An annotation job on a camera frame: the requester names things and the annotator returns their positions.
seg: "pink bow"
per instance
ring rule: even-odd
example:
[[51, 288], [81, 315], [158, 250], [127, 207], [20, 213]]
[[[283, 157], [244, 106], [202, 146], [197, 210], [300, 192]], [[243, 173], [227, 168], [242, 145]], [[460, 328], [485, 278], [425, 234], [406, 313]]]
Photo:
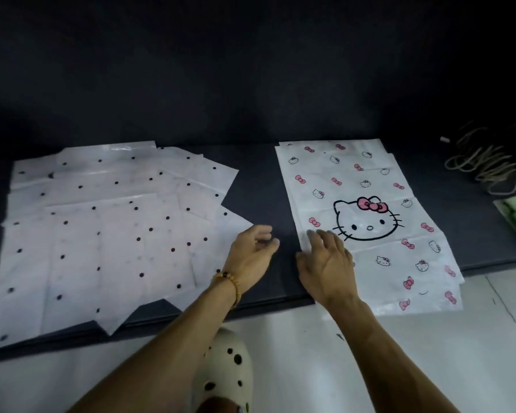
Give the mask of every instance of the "pink bow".
[[312, 225], [314, 225], [315, 227], [319, 227], [319, 226], [321, 226], [321, 223], [320, 223], [320, 222], [318, 222], [318, 221], [315, 219], [315, 217], [310, 217], [309, 222], [310, 222]]
[[451, 303], [453, 303], [454, 305], [457, 304], [457, 299], [453, 297], [453, 293], [451, 291], [446, 291], [445, 292], [445, 297], [447, 297], [449, 299], [449, 301]]
[[401, 243], [403, 243], [405, 246], [407, 246], [410, 250], [415, 249], [415, 245], [413, 245], [412, 243], [409, 243], [409, 241], [407, 239], [402, 240]]
[[452, 277], [456, 276], [456, 274], [453, 271], [451, 271], [451, 268], [449, 268], [448, 265], [445, 266], [445, 272], [447, 272]]
[[407, 299], [406, 301], [400, 301], [399, 302], [399, 308], [401, 310], [405, 310], [405, 308], [411, 304], [411, 300], [410, 299]]
[[421, 223], [420, 227], [422, 227], [423, 229], [428, 230], [430, 233], [433, 232], [433, 227], [428, 226], [426, 223]]
[[372, 210], [377, 213], [386, 213], [388, 211], [388, 205], [385, 202], [371, 202], [370, 199], [365, 197], [358, 199], [358, 207], [362, 210]]
[[407, 277], [407, 281], [403, 282], [403, 286], [407, 290], [410, 290], [411, 289], [411, 285], [413, 285], [413, 284], [415, 284], [415, 281], [413, 281], [413, 278], [411, 278], [411, 277]]

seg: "black table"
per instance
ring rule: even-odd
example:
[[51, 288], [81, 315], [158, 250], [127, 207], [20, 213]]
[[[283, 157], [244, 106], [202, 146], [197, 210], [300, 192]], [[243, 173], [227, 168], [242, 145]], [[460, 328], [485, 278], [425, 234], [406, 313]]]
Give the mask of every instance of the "black table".
[[[214, 161], [239, 169], [223, 205], [252, 223], [270, 224], [281, 240], [264, 278], [246, 293], [228, 319], [313, 304], [298, 280], [294, 254], [300, 250], [296, 227], [275, 154], [275, 144], [187, 147]], [[516, 267], [516, 234], [479, 184], [466, 174], [447, 171], [446, 145], [386, 143], [415, 196], [444, 231], [464, 276]], [[0, 221], [6, 206], [11, 162], [0, 161]], [[95, 322], [42, 335], [0, 349], [0, 360], [43, 351], [157, 333], [179, 310], [165, 300], [141, 306], [109, 337]]]

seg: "white floor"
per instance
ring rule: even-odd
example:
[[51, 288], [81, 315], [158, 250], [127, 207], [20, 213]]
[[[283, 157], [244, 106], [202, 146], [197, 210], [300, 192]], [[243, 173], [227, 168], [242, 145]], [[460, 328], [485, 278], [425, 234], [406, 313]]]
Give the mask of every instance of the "white floor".
[[[516, 412], [516, 270], [468, 278], [464, 311], [381, 323], [462, 412]], [[359, 369], [319, 306], [227, 327], [255, 365], [254, 412], [373, 412]], [[0, 413], [69, 408], [150, 338], [0, 363]]]

